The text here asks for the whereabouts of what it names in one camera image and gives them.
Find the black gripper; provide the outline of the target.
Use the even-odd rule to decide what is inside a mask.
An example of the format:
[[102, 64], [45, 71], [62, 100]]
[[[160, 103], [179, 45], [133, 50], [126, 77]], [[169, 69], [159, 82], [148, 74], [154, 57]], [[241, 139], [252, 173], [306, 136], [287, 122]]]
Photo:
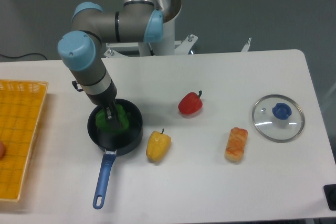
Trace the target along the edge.
[[117, 89], [113, 81], [101, 81], [92, 86], [84, 86], [74, 80], [72, 81], [72, 85], [78, 92], [85, 92], [93, 104], [105, 108], [106, 120], [112, 120], [114, 116], [116, 121], [114, 127], [116, 129], [123, 129], [125, 112], [123, 106], [114, 101], [117, 96]]

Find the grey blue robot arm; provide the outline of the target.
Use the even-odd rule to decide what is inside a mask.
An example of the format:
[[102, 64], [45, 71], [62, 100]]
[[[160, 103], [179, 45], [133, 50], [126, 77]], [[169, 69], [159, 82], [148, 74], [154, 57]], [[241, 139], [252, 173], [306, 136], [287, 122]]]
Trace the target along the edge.
[[159, 42], [164, 36], [164, 15], [155, 0], [124, 0], [123, 10], [105, 13], [91, 2], [78, 5], [71, 31], [59, 41], [58, 53], [92, 103], [103, 110], [108, 128], [126, 127], [117, 110], [117, 89], [99, 55], [104, 43]]

